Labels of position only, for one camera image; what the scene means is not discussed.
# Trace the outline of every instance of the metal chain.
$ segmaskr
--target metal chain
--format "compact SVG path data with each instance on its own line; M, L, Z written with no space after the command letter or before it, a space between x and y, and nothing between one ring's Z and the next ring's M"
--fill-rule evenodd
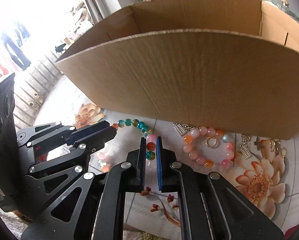
M241 145L247 145L247 142L249 142L252 138L252 135L246 135L246 134L242 134L242 144Z

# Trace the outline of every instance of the gold ring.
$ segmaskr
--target gold ring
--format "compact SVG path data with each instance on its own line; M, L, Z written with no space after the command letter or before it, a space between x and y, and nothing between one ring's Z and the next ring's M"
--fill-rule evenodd
M214 139L214 140L215 140L215 144L214 144L214 145L209 145L209 140L210 140L210 139ZM218 145L218 140L217 140L216 137L211 136L211 137L208 137L208 138L206 139L206 146L207 146L207 147L210 147L210 148L216 148L217 145Z

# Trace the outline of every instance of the orange bead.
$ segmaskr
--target orange bead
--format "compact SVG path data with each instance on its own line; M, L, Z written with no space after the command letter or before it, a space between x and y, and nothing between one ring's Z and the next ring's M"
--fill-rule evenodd
M224 135L224 132L222 130L216 130L215 137L219 140L222 140L222 137Z
M105 166L101 169L101 171L102 171L102 172L108 172L110 169L111 169L111 168L110 168L108 165L105 165Z
M211 160L206 160L204 163L204 168L210 170L213 167L214 162Z
M184 143L191 143L193 141L193 137L190 135L184 136Z
M114 127L116 130L119 129L119 125L118 125L117 123L114 123L114 124L112 125L112 127Z
M146 145L146 148L149 150L149 151L153 151L155 150L156 148L156 144L154 142L149 142L147 145Z

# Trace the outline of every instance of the pink bead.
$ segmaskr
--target pink bead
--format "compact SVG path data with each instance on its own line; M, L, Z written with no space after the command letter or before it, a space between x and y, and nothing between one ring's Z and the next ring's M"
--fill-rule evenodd
M231 160L233 158L234 158L234 152L233 151L226 151L225 159Z
M196 163L197 165L203 166L205 163L205 158L204 156L200 155L197 159L196 159Z
M185 153L190 153L192 150L193 150L193 145L191 145L190 143L184 144L183 151Z
M189 134L194 138L196 139L198 136L199 136L199 131L196 130L196 129L192 129Z
M216 131L213 127L208 128L207 130L207 136L214 137L216 135Z
M227 148L227 150L233 151L234 145L232 143L226 143L226 148Z
M198 152L195 151L195 150L193 150L193 151L191 151L191 152L189 153L188 157L189 157L190 160L194 161L194 160L196 160L197 157L198 157Z
M198 131L200 136L205 136L207 133L207 128L205 126L201 126Z
M147 137L146 137L146 142L149 143L149 142L155 142L156 143L156 135L154 134L149 134Z
M233 162L231 162L230 160L223 160L221 163L220 163L221 167L228 170L230 167L233 166Z
M99 153L98 154L98 159L99 160L105 160L105 154L104 153Z

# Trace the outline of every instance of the glass bead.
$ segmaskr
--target glass bead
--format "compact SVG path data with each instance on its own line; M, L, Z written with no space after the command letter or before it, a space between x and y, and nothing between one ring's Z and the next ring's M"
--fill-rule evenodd
M216 131L213 127L208 128L207 130L207 136L208 137L214 137L216 135Z
M102 172L108 172L110 169L111 169L111 167L110 167L109 165L105 165L105 166L101 169L101 171L102 171Z
M198 157L198 152L196 150L193 150L188 154L188 157L190 160L195 161Z
M97 155L97 157L100 159L100 160L105 160L105 154L104 153L99 153Z
M114 127L116 130L119 129L119 125L118 125L117 123L114 123L114 124L112 125L112 127Z
M129 119L129 118L125 119L125 125L126 126L131 126L132 125L132 120Z
M138 129L142 129L142 127L145 125L145 123L144 122L138 122L138 124L137 124L137 128Z
M214 162L211 160L206 160L204 163L204 168L210 170L213 167Z
M144 126L141 128L142 132L146 132L147 129L148 129L148 126L147 126L147 125L144 125Z
M216 130L215 137L216 139L222 140L224 132L222 130Z
M232 143L227 143L227 144L226 144L226 148L227 148L227 150L232 151L232 150L234 150L234 144L232 144Z
M118 124L119 124L119 127L124 127L125 126L124 120L119 120Z
M230 161L230 160L225 159L225 160L223 160L223 161L220 163L220 165L221 165L222 168L228 170L230 167L233 166L233 162Z
M196 139L196 138L198 138L198 136L199 136L199 131L196 130L196 129L192 129L192 130L189 132L189 134L190 134L194 139Z
M138 122L139 122L139 120L134 119L134 120L132 121L132 125L135 126L135 127L137 127Z
M193 141L193 137L190 135L185 135L183 141L184 143L191 143Z
M202 155L200 155L200 156L198 156L198 158L196 159L196 163L197 163L197 165L199 165L199 166L203 166L204 165L204 163L205 163L205 158L204 158L204 156L202 156Z
M152 130L151 129L147 129L146 130L145 136L146 136L146 141L148 141L148 142L156 142L156 135L152 134Z
M201 126L198 131L200 136L205 136L207 133L207 128L205 126Z
M185 153L190 153L193 150L193 146L190 143L184 144L183 151Z
M232 140L231 136L230 136L229 134L227 134L227 133L224 134L223 137L222 137L222 141L223 141L224 143L230 143L231 140Z
M233 158L234 158L234 152L233 151L226 151L225 159L231 160Z
M149 151L153 151L156 149L156 144L154 142L149 142L147 145L146 145L146 149L148 149Z
M146 158L150 161L154 160L156 157L155 152L149 151L146 153Z
M146 131L145 131L145 133L144 133L144 135L146 136L146 138L149 136L149 135L151 135L153 133L153 131L151 130L151 129L147 129Z

